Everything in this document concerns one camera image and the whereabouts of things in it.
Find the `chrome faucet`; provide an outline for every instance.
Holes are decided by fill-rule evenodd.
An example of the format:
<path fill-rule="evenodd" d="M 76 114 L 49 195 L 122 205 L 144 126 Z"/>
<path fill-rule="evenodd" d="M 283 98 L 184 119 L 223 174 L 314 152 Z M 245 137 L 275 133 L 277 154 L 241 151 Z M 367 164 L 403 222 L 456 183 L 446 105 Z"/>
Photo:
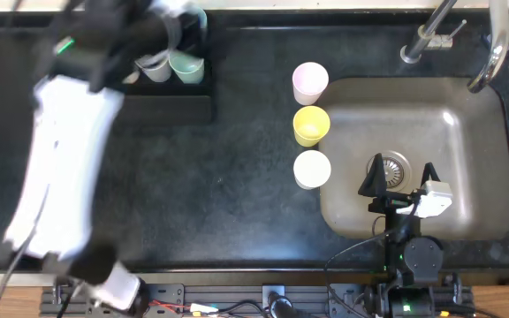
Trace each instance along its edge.
<path fill-rule="evenodd" d="M 447 43 L 446 45 L 438 45 L 437 49 L 449 49 L 452 46 L 452 35 L 439 35 L 435 34 L 441 21 L 447 16 L 451 8 L 457 3 L 457 0 L 444 0 L 433 12 L 428 22 L 420 26 L 417 30 L 412 43 L 406 45 L 400 51 L 400 56 L 404 62 L 413 64 L 419 62 L 422 57 L 422 52 L 425 49 L 431 49 L 433 42 Z M 508 16 L 508 3 L 506 0 L 489 0 L 490 8 L 490 23 L 492 24 L 492 43 L 490 45 L 490 56 L 486 65 L 482 68 L 480 73 L 472 78 L 467 88 L 471 93 L 480 92 L 488 83 L 494 79 L 500 66 L 504 63 L 506 53 L 509 46 L 509 16 Z"/>

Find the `sink drain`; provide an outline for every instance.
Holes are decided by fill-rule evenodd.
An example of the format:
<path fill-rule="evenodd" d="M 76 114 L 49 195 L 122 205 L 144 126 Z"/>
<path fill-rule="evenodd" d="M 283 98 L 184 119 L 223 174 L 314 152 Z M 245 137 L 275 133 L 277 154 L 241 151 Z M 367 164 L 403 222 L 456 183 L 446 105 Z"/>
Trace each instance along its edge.
<path fill-rule="evenodd" d="M 407 181 L 410 179 L 409 174 L 411 174 L 411 168 L 406 158 L 394 151 L 382 153 L 382 158 L 384 161 L 386 187 L 395 191 L 402 189 L 407 185 Z M 370 171 L 373 160 L 374 156 L 368 160 L 367 173 Z"/>

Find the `sink basin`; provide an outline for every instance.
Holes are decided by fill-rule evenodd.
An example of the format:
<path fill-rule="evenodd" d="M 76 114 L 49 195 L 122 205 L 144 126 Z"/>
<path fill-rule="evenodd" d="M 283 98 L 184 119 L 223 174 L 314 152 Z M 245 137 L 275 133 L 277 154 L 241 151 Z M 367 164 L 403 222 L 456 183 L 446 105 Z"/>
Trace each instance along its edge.
<path fill-rule="evenodd" d="M 467 79 L 341 79 L 319 106 L 331 120 L 319 149 L 331 162 L 321 187 L 327 224 L 348 238 L 371 236 L 371 198 L 357 194 L 371 158 L 382 153 L 390 191 L 420 187 L 433 163 L 451 186 L 452 205 L 422 220 L 439 239 L 501 239 L 509 231 L 509 145 L 502 102 L 491 88 L 474 95 Z M 376 233 L 384 230 L 384 219 Z"/>

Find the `pink cup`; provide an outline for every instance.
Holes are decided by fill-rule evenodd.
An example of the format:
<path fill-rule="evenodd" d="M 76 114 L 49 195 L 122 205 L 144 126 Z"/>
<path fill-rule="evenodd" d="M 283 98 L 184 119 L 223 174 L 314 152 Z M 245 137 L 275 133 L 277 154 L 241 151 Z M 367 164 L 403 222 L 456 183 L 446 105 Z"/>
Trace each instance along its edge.
<path fill-rule="evenodd" d="M 307 62 L 296 67 L 292 75 L 293 96 L 302 105 L 312 105 L 329 84 L 329 74 L 318 63 Z"/>

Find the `wooden table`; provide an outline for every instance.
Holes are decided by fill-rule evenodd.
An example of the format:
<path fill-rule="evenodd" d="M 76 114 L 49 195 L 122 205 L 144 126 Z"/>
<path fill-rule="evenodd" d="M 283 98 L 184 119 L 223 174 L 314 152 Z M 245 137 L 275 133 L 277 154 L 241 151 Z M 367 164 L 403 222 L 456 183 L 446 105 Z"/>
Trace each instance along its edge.
<path fill-rule="evenodd" d="M 41 292 L 41 287 L 8 288 L 1 302 L 0 317 L 38 317 Z M 509 318 L 509 286 L 477 286 L 474 294 L 477 307 Z"/>

